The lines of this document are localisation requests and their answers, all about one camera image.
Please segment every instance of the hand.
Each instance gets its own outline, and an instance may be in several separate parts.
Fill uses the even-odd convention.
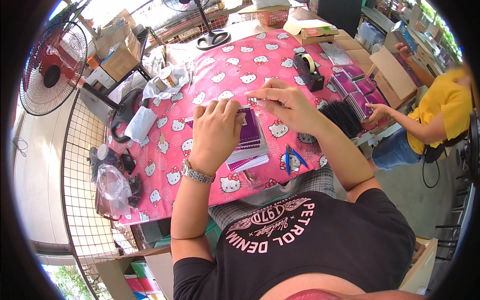
[[[398,43],[395,45],[395,49],[400,52],[400,56],[403,57],[405,60],[410,58],[413,54],[407,53],[408,47],[405,46],[403,43]]]
[[[317,127],[314,124],[321,117],[321,113],[308,102],[299,88],[272,78],[259,90],[247,92],[245,96],[257,98],[260,107],[282,120],[293,131],[311,135],[316,133]]]
[[[193,148],[188,161],[193,170],[213,176],[240,141],[245,113],[237,115],[240,103],[213,100],[193,111]]]
[[[366,107],[373,109],[373,114],[368,119],[363,120],[364,123],[375,124],[381,118],[388,116],[388,110],[391,109],[385,104],[370,104],[366,103]]]

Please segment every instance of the wristwatch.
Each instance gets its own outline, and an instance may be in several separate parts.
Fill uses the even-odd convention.
[[[193,170],[188,159],[183,160],[181,164],[181,173],[183,176],[193,178],[203,183],[212,183],[216,177],[216,174],[213,176],[208,176]]]

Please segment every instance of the pink tablecloth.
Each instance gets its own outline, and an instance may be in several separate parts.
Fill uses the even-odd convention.
[[[323,90],[310,92],[305,87],[297,71],[293,68],[293,54],[307,51],[319,64],[321,75],[325,76]],[[157,122],[141,144],[129,141],[118,144],[108,137],[109,146],[118,153],[128,147],[136,168],[133,175],[140,173],[143,195],[139,209],[131,215],[122,216],[122,224],[137,224],[170,217],[175,196],[180,186],[182,160],[188,158],[192,148],[192,130],[184,120],[193,115],[196,105],[206,105],[213,99],[232,98],[245,105],[251,103],[257,111],[256,103],[244,96],[247,91],[258,89],[267,79],[279,78],[297,85],[312,103],[320,105],[322,100],[339,100],[333,87],[327,84],[333,65],[318,44],[298,46],[297,41],[282,29],[260,33],[203,53],[191,66],[194,81],[185,85],[171,99],[150,99],[150,108],[158,116]],[[296,133],[288,130],[279,120],[260,111],[260,123],[268,143],[267,164],[250,169],[256,178],[255,184],[247,181],[243,172],[232,174],[224,164],[216,174],[212,184],[209,204],[227,203],[267,188],[286,182],[311,169],[318,169],[326,160],[322,154],[297,151],[307,161],[309,168],[300,165],[290,175],[285,171],[285,144],[294,146]],[[117,129],[123,132],[125,125]]]

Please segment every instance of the pliers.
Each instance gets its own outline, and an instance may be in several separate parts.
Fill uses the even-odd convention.
[[[285,144],[285,169],[287,170],[288,175],[290,175],[290,155],[295,155],[300,160],[300,163],[304,164],[308,168],[307,162],[303,159],[303,157],[301,157],[301,155],[298,154],[297,151],[293,150],[293,148],[288,144]]]

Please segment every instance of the black tape dispenser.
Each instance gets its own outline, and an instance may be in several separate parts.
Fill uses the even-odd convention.
[[[324,88],[325,77],[318,72],[317,66],[312,57],[307,52],[295,53],[293,56],[293,66],[300,75],[309,91],[320,91]]]

